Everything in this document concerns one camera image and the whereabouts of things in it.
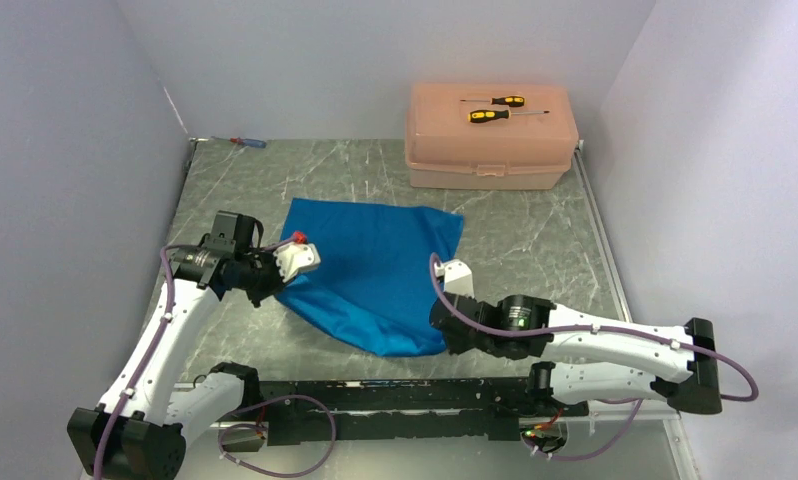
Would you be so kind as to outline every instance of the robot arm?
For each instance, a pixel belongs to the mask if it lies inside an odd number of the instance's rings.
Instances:
[[[517,335],[541,328],[555,331],[503,337],[467,325],[440,300],[431,310],[430,323],[443,332],[452,354],[476,348],[512,360],[537,357],[539,362],[529,375],[530,394],[537,400],[571,405],[595,399],[647,398],[664,400],[689,413],[722,411],[716,360],[679,348],[692,344],[713,350],[708,320],[694,318],[674,327],[629,324],[526,295],[511,295],[493,306],[473,298],[472,273],[460,260],[436,265],[434,275],[443,279],[451,307],[483,327]],[[665,345],[603,330],[607,327],[625,327],[672,342]]]
[[[202,326],[226,292],[244,290],[258,307],[298,274],[319,265],[316,247],[305,243],[303,235],[261,249],[252,246],[255,231],[260,245],[260,222],[219,212],[211,232],[198,245],[173,247],[171,317],[164,316],[168,298],[164,284],[152,320],[117,380],[94,410],[78,408],[69,421],[70,439],[89,475],[104,426],[113,415],[117,418],[105,439],[103,477],[168,479],[175,477],[187,447],[213,422],[239,406],[262,400],[257,370],[234,363],[217,365],[190,392],[173,392]],[[161,334],[157,319],[162,316],[167,325]],[[153,342],[157,344],[150,349]],[[145,368],[130,388],[129,380],[142,363]],[[127,401],[115,413],[123,396]]]

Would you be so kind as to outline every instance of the pink toolbox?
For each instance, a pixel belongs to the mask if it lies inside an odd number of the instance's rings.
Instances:
[[[524,98],[525,105],[490,104],[493,98],[512,96]],[[470,123],[475,110],[511,110],[512,115]],[[514,115],[535,111],[549,113]],[[549,189],[570,169],[578,140],[564,88],[417,84],[405,125],[405,162],[415,187]]]

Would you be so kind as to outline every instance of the blue cloth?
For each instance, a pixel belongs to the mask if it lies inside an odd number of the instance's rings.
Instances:
[[[436,295],[431,252],[444,261],[458,248],[464,218],[428,207],[293,199],[281,238],[296,230],[322,263],[276,298],[323,332],[381,356],[442,352],[428,323]]]

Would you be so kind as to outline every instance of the gray marble surface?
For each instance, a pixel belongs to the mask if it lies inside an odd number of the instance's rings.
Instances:
[[[426,205],[464,215],[457,257],[473,269],[478,298],[524,293],[618,318],[574,170],[549,191],[415,189],[403,147],[399,140],[271,141],[266,149],[202,142],[169,240],[195,243],[218,210],[230,210],[257,217],[265,242],[273,241],[294,197]],[[263,380],[522,376],[532,363],[478,352],[380,358],[329,337],[274,299],[254,309],[242,292],[228,294],[209,319],[181,380],[221,361],[254,366]]]

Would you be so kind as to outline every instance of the purple wire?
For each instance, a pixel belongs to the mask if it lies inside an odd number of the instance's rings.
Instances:
[[[429,257],[429,264],[428,264],[428,271],[429,276],[431,277],[431,284],[434,287],[435,293],[437,293],[437,298],[443,303],[449,313],[454,315],[458,320],[463,322],[464,324],[468,325],[471,328],[476,330],[480,330],[484,333],[489,335],[496,335],[499,337],[533,337],[536,335],[548,335],[550,333],[563,333],[563,332],[591,332],[593,331],[593,326],[591,325],[566,325],[560,327],[547,327],[547,328],[536,328],[533,330],[520,330],[520,331],[509,331],[509,330],[499,330],[496,328],[490,328],[485,325],[481,325],[478,322],[475,322],[468,318],[466,315],[461,313],[457,308],[455,308],[452,303],[449,302],[449,299],[446,298],[446,295],[443,294],[443,289],[440,288],[440,282],[437,280],[437,274],[434,271],[434,266],[441,263],[440,257],[437,253],[432,253],[431,257]],[[663,345],[671,345],[673,343],[673,339],[661,337],[658,335],[653,335],[651,333],[641,332],[638,330],[633,330],[631,328],[625,327],[613,327],[613,326],[602,326],[600,328],[600,332],[610,332],[610,333],[619,333],[622,335],[630,335],[633,337],[640,337],[646,340],[651,340],[653,342],[658,342]],[[730,400],[735,402],[752,402],[756,398],[758,398],[758,384],[755,383],[755,379],[752,378],[752,375],[742,367],[738,362],[732,360],[731,358],[723,355],[722,353],[717,353],[714,350],[709,350],[707,348],[703,348],[697,345],[692,345],[690,343],[682,343],[679,342],[679,346],[684,348],[685,350],[690,350],[695,353],[700,353],[703,355],[707,355],[711,358],[715,358],[726,365],[734,368],[744,380],[749,383],[750,394],[747,396],[740,396],[740,395],[725,395],[721,394],[720,398],[723,400]]]
[[[152,337],[152,341],[149,342],[149,346],[146,348],[146,352],[143,354],[143,357],[137,364],[137,368],[134,369],[134,373],[131,374],[131,377],[128,379],[128,383],[125,384],[125,389],[123,389],[123,392],[119,394],[119,400],[117,400],[116,405],[113,407],[113,412],[111,412],[110,418],[108,418],[105,428],[102,431],[102,436],[99,439],[99,445],[96,447],[96,458],[93,462],[94,480],[102,479],[102,467],[104,464],[105,449],[107,448],[108,439],[113,431],[113,426],[116,425],[116,420],[119,418],[119,414],[122,413],[122,410],[125,408],[125,404],[128,403],[129,397],[127,394],[125,394],[125,390],[134,388],[137,385],[137,382],[140,381],[143,371],[146,370],[146,367],[149,365],[149,362],[152,359],[152,355],[154,355],[155,350],[158,348],[158,344],[160,344],[160,341],[163,338],[163,333],[166,330],[166,326],[169,325],[169,321],[167,321],[165,315],[168,313],[171,314],[172,309],[175,306],[175,279],[172,277],[172,265],[169,264],[169,258],[167,258],[166,252],[175,248],[192,246],[193,245],[167,245],[161,248],[160,258],[161,263],[163,264],[164,280],[166,283],[166,307],[164,308],[164,315],[161,316],[158,329],[155,330],[155,335]]]
[[[293,243],[296,240],[295,237],[286,238],[278,243],[273,243],[271,245],[267,245],[266,247],[261,247],[261,250],[275,250],[277,248],[283,247],[288,243]]]
[[[636,402],[638,400],[639,399],[637,399],[637,398],[623,398],[621,400],[597,400],[597,402],[605,403],[605,404],[608,404],[608,405],[622,405],[624,403],[632,403],[632,402]]]
[[[278,402],[283,402],[285,400],[293,400],[293,399],[305,400],[305,401],[313,403],[314,405],[319,407],[320,410],[325,412],[326,416],[328,416],[328,422],[331,424],[331,441],[328,444],[328,449],[326,449],[325,454],[322,456],[322,458],[317,463],[315,463],[312,467],[308,468],[307,470],[302,470],[301,472],[296,472],[296,473],[278,473],[278,472],[273,472],[273,471],[270,471],[270,470],[264,470],[263,468],[255,466],[255,465],[252,465],[249,462],[244,462],[243,460],[240,460],[239,458],[237,458],[237,457],[231,455],[230,453],[226,452],[225,449],[223,448],[222,441],[225,438],[225,435],[228,434],[228,432],[230,432],[232,430],[240,429],[240,428],[248,428],[250,430],[255,430],[255,431],[263,430],[263,427],[260,427],[260,426],[257,426],[255,424],[251,424],[251,423],[238,423],[236,425],[231,425],[230,427],[228,427],[225,430],[223,430],[222,432],[220,432],[219,438],[217,439],[217,445],[219,446],[219,453],[223,457],[225,457],[227,460],[230,460],[230,461],[234,462],[235,464],[237,464],[237,465],[239,465],[241,467],[246,467],[249,470],[252,470],[253,472],[257,472],[257,473],[260,473],[260,474],[263,474],[263,475],[268,475],[270,477],[275,477],[275,478],[297,478],[297,477],[303,477],[303,476],[305,476],[305,475],[307,475],[309,473],[314,472],[316,469],[321,467],[322,464],[325,463],[326,460],[328,460],[328,456],[331,455],[331,451],[334,449],[334,442],[337,441],[337,425],[334,422],[334,415],[331,414],[331,411],[328,409],[328,407],[323,405],[322,402],[320,402],[316,398],[309,397],[307,395],[284,395],[284,396],[281,396],[281,397],[273,398],[272,400],[267,400],[265,402],[261,402],[261,403],[259,403],[257,405],[252,405],[252,406],[249,406],[249,407],[244,407],[244,408],[240,408],[238,410],[234,410],[233,412],[229,412],[229,415],[236,415],[236,414],[239,414],[239,413],[245,413],[245,412],[249,412],[249,411],[252,411],[252,410],[257,410],[258,408],[262,408],[262,407],[265,407],[267,405],[272,405],[273,403],[278,403]]]
[[[636,401],[637,401],[637,403],[635,404],[634,408],[632,408],[632,413],[629,415],[629,418],[626,419],[626,423],[623,424],[623,426],[620,428],[620,430],[617,433],[615,433],[614,436],[611,437],[611,440],[608,440],[608,442],[605,445],[597,448],[596,450],[594,450],[594,451],[592,451],[590,453],[585,453],[583,455],[554,455],[553,454],[549,458],[552,459],[552,460],[559,461],[559,462],[581,462],[582,460],[590,460],[591,458],[596,458],[596,457],[602,455],[603,453],[607,452],[611,447],[614,446],[615,443],[617,443],[618,440],[620,440],[620,438],[623,437],[623,435],[626,434],[626,432],[629,431],[629,428],[631,428],[632,423],[634,423],[635,417],[637,416],[637,412],[638,412],[638,410],[640,410],[641,405],[643,405],[643,400],[642,399],[641,400],[636,400]],[[532,450],[532,452],[534,452],[534,448],[532,448],[532,446],[525,439],[523,439],[523,443],[527,447],[529,447]]]

